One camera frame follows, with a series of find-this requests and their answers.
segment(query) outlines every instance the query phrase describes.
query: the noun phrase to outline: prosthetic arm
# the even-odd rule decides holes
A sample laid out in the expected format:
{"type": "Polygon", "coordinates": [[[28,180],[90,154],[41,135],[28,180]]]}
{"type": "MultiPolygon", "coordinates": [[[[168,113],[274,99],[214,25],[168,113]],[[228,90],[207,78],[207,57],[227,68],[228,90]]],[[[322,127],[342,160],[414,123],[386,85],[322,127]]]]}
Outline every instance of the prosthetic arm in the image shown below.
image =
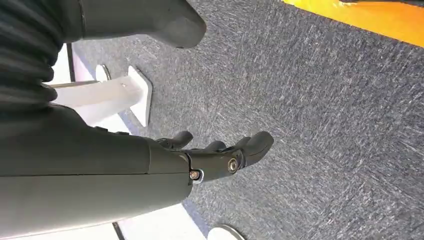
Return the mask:
{"type": "Polygon", "coordinates": [[[63,42],[149,34],[194,47],[206,26],[184,0],[0,1],[0,239],[118,221],[185,199],[193,184],[258,162],[267,132],[226,147],[183,150],[193,136],[153,140],[90,127],[50,103],[42,82],[63,42]]]}

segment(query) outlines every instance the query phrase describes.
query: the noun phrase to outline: dark gray fabric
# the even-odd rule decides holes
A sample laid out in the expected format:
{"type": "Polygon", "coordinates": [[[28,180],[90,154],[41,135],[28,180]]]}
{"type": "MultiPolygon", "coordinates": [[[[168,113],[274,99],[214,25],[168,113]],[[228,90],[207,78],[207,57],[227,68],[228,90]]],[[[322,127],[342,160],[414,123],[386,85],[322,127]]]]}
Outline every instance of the dark gray fabric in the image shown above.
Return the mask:
{"type": "Polygon", "coordinates": [[[275,137],[262,162],[194,188],[206,223],[250,240],[423,239],[424,48],[279,1],[191,3],[208,25],[194,49],[74,46],[113,77],[134,65],[153,82],[143,136],[275,137]]]}

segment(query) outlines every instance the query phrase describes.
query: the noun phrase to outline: white base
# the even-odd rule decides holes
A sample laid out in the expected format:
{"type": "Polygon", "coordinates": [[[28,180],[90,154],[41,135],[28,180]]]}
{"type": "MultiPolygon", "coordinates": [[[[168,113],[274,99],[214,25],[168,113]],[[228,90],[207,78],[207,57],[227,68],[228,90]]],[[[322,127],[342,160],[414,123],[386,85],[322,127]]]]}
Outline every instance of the white base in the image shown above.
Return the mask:
{"type": "Polygon", "coordinates": [[[207,240],[245,240],[245,238],[234,228],[228,225],[220,225],[209,231],[207,240]]]}

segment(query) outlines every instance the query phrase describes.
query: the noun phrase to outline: white circular base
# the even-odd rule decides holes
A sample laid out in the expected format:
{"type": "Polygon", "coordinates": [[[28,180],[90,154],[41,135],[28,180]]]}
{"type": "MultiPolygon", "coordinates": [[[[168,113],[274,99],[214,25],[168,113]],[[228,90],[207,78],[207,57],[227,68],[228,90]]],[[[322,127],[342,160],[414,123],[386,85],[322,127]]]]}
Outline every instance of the white circular base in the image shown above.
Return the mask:
{"type": "Polygon", "coordinates": [[[99,82],[106,82],[111,80],[111,75],[109,74],[109,70],[105,65],[97,65],[95,67],[95,79],[99,82]]]}
{"type": "Polygon", "coordinates": [[[219,225],[210,230],[207,240],[245,240],[234,228],[227,225],[219,225]]]}

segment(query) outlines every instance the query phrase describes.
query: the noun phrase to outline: yellow surface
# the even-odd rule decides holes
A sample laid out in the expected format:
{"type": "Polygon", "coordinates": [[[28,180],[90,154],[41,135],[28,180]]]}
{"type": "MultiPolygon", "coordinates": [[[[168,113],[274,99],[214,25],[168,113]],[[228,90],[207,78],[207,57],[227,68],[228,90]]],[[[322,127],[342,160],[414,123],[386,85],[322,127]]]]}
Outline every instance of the yellow surface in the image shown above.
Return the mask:
{"type": "Polygon", "coordinates": [[[424,47],[424,7],[400,2],[283,1],[342,23],[424,47]]]}

